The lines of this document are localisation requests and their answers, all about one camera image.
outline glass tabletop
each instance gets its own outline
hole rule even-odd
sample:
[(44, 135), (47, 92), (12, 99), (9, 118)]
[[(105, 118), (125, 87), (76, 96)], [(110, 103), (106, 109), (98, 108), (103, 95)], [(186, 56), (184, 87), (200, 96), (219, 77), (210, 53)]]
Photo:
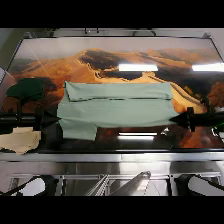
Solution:
[[(64, 81), (170, 82), (172, 104), (178, 113), (186, 111), (187, 107), (193, 107), (197, 114), (205, 113), (206, 107), (201, 104), (204, 97), (209, 97), (211, 104), (224, 107), (223, 60), (211, 38), (205, 38), (201, 32), (195, 37), (186, 32), (177, 34), (179, 31), (174, 31), (174, 36), (161, 31), (157, 35), (147, 32), (148, 36), (133, 36), (133, 31), (127, 31), (126, 36), (116, 32), (114, 36), (101, 36), (101, 32), (81, 37), (69, 31), (67, 35), (60, 32), (30, 34), (18, 46), (0, 86), (1, 107), (10, 108), (3, 103), (5, 92), (23, 78), (44, 81), (45, 97), (41, 103), (55, 114), (63, 98)], [(140, 69), (119, 70), (119, 65), (130, 64)], [(144, 70), (142, 65), (155, 65), (156, 69)], [(191, 132), (177, 124), (98, 128), (95, 141), (64, 139), (59, 123), (42, 128), (42, 133), (44, 137), (39, 147), (28, 153), (194, 152), (222, 150), (224, 146), (212, 127), (198, 126)]]

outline glossy surface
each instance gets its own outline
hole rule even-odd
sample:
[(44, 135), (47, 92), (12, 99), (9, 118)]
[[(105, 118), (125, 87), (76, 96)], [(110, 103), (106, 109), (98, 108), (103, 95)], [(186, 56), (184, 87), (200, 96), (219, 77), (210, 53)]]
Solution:
[[(157, 70), (120, 71), (120, 64), (154, 65)], [(174, 95), (173, 106), (179, 113), (191, 106), (196, 113), (206, 112), (206, 108), (200, 104), (200, 99), (208, 96), (213, 105), (224, 107), (222, 60), (210, 39), (172, 37), (24, 39), (8, 72), (10, 75), (5, 77), (0, 87), (1, 96), (4, 96), (7, 88), (21, 78), (40, 78), (44, 80), (46, 94), (41, 103), (46, 109), (53, 109), (54, 113), (63, 97), (65, 80), (102, 84), (169, 81)], [(189, 148), (209, 150), (223, 147), (220, 137), (214, 135), (210, 127), (197, 127), (195, 132), (178, 125), (98, 128), (95, 141), (63, 139), (58, 124), (48, 126), (42, 132), (43, 140), (35, 152), (80, 153), (137, 149), (186, 151)], [(136, 135), (125, 137), (122, 133)], [(141, 133), (149, 134), (136, 137)]]

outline beige cloth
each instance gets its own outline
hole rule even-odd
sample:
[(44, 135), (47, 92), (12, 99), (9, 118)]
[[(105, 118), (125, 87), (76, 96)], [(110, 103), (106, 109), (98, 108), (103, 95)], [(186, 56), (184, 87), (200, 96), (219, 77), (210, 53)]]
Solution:
[(24, 154), (36, 149), (41, 139), (40, 131), (33, 131), (32, 127), (13, 128), (11, 134), (0, 135), (0, 149), (5, 148)]

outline light green cloth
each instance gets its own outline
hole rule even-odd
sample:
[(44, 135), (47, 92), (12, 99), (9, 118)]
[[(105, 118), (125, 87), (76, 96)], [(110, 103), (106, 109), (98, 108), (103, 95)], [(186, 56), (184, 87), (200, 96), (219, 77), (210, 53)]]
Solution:
[(171, 124), (177, 116), (169, 83), (81, 84), (66, 82), (58, 117), (64, 138), (94, 140), (97, 127)]

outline desert landscape image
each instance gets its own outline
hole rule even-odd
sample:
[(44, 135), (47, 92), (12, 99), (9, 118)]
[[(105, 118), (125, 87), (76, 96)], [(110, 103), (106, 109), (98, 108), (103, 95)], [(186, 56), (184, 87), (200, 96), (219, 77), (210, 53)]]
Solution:
[[(192, 65), (221, 62), (216, 49), (207, 39), (25, 39), (3, 80), (0, 101), (3, 102), (2, 98), (11, 85), (23, 78), (44, 81), (45, 98), (42, 103), (46, 109), (57, 105), (63, 98), (64, 81), (98, 84), (170, 82), (174, 95), (172, 103), (177, 112), (194, 107), (195, 113), (204, 113), (206, 108), (200, 103), (203, 97), (209, 96), (212, 104), (224, 107), (224, 72), (193, 71)], [(155, 64), (158, 71), (119, 71), (119, 64)], [(205, 131), (199, 128), (195, 133), (200, 136)], [(188, 133), (179, 147), (202, 147), (195, 143), (195, 139), (194, 133)]]

